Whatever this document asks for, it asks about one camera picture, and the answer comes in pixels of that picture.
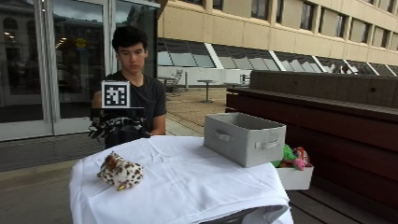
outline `young man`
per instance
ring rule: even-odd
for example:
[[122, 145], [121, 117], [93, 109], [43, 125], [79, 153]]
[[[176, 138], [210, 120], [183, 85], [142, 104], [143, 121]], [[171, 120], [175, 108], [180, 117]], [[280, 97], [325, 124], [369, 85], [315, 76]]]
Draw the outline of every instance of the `young man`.
[[[143, 61], [147, 57], [146, 34], [132, 26], [118, 27], [113, 33], [111, 47], [122, 69], [103, 80], [128, 81], [130, 106], [144, 108], [147, 130], [151, 135], [164, 134], [164, 90], [160, 82], [142, 73]], [[91, 101], [93, 108], [101, 108], [102, 96], [97, 91]], [[130, 131], [110, 134], [105, 140], [105, 148], [136, 139]]]

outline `gray fabric storage box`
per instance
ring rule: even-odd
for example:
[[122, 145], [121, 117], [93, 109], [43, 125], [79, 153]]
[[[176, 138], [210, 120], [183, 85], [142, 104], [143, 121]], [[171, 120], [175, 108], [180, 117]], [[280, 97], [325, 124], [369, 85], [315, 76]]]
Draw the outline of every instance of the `gray fabric storage box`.
[[286, 125], [242, 113], [204, 116], [203, 145], [243, 167], [283, 157]]

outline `stuffed animal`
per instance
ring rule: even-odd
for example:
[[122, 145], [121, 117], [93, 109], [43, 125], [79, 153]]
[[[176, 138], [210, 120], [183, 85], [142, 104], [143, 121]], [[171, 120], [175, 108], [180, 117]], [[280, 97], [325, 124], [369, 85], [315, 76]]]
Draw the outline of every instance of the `stuffed animal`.
[[303, 161], [296, 158], [294, 155], [294, 151], [291, 148], [284, 144], [283, 147], [283, 158], [282, 161], [272, 161], [274, 167], [294, 167], [296, 170], [303, 171], [304, 163]]
[[303, 167], [304, 167], [306, 165], [304, 165], [304, 162], [303, 162], [299, 158], [296, 158], [296, 159], [294, 160], [292, 164], [294, 164], [294, 168], [295, 168], [296, 170], [303, 171]]
[[[291, 148], [287, 146], [287, 144], [284, 144], [282, 161], [288, 162], [295, 159], [296, 159], [296, 156], [294, 155]], [[272, 161], [274, 167], [278, 167], [282, 161]]]
[[303, 161], [304, 166], [311, 166], [308, 153], [306, 152], [303, 147], [294, 148], [294, 155], [296, 156], [298, 159], [300, 159]]
[[113, 151], [105, 157], [97, 177], [117, 191], [132, 188], [142, 181], [142, 166], [124, 160]]

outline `white tablecloth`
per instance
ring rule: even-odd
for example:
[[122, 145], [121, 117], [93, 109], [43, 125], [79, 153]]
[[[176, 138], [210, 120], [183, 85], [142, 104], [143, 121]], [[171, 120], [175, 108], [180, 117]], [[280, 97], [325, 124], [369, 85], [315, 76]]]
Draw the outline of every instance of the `white tablecloth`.
[[[115, 191], [95, 176], [111, 151], [143, 166], [132, 189]], [[272, 165], [240, 168], [200, 137], [152, 136], [87, 156], [73, 166], [69, 196], [74, 224], [199, 223], [263, 206], [251, 223], [292, 223]]]

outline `white box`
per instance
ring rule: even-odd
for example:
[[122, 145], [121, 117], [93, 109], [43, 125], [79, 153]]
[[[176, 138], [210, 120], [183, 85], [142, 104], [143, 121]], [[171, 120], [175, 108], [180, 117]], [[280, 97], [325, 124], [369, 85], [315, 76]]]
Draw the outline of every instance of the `white box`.
[[242, 113], [204, 116], [203, 145], [243, 167], [283, 156], [286, 125]]
[[312, 177], [312, 167], [303, 171], [295, 168], [275, 168], [284, 189], [308, 189]]

